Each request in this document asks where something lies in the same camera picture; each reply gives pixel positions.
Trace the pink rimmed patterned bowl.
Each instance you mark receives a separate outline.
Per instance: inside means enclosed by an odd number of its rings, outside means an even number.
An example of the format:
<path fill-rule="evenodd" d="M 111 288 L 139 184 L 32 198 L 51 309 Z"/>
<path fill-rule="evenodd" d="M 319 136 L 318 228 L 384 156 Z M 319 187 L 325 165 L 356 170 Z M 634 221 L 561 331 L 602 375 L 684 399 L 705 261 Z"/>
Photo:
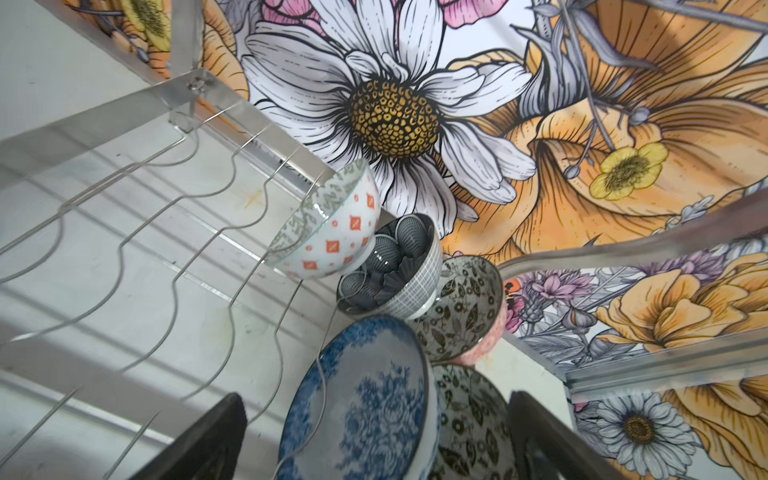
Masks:
<path fill-rule="evenodd" d="M 473 366 L 501 339 L 507 305 L 501 275 L 479 256 L 442 264 L 436 300 L 406 323 L 434 364 Z"/>

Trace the green geometric pattern bowl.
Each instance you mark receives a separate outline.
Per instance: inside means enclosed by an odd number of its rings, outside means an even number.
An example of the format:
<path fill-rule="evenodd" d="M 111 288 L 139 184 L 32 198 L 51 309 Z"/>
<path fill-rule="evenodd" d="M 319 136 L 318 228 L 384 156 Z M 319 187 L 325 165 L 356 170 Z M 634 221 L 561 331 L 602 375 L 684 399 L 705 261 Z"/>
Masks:
<path fill-rule="evenodd" d="M 350 272 L 372 251 L 380 214 L 370 164 L 355 160 L 301 203 L 269 245 L 264 263 L 296 280 Z"/>

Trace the blue white floral bowl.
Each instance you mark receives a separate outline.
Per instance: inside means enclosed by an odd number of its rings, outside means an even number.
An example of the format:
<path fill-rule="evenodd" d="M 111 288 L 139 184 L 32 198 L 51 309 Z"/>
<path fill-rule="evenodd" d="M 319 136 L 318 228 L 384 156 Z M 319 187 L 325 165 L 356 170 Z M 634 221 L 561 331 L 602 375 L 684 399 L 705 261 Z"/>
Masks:
<path fill-rule="evenodd" d="M 425 479 L 437 453 L 435 376 L 415 332 L 390 316 L 341 331 L 299 385 L 277 479 Z"/>

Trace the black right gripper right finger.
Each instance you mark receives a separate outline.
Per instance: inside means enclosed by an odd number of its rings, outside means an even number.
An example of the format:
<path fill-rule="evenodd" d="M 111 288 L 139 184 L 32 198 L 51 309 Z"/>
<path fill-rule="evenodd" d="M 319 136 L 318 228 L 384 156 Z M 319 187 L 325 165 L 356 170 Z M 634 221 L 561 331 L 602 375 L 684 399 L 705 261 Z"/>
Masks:
<path fill-rule="evenodd" d="M 621 479 L 623 476 L 525 391 L 511 393 L 507 425 L 520 479 Z"/>

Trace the dark blue petal bowl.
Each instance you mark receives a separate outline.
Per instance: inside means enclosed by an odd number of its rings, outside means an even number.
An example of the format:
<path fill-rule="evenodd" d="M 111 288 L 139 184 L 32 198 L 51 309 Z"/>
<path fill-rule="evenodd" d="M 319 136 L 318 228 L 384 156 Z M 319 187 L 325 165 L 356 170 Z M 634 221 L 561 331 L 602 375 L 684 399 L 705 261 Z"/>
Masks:
<path fill-rule="evenodd" d="M 337 307 L 353 318 L 387 315 L 412 321 L 437 298 L 443 257 L 439 235 L 425 214 L 392 220 L 374 236 L 373 250 L 337 285 Z"/>

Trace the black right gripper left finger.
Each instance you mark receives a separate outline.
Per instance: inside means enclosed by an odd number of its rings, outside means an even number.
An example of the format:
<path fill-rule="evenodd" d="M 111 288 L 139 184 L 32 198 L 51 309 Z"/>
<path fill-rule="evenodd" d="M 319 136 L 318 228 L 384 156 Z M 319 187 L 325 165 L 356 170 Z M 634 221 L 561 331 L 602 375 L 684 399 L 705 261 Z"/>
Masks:
<path fill-rule="evenodd" d="M 131 479 L 233 479 L 246 424 L 241 396 L 229 393 Z"/>

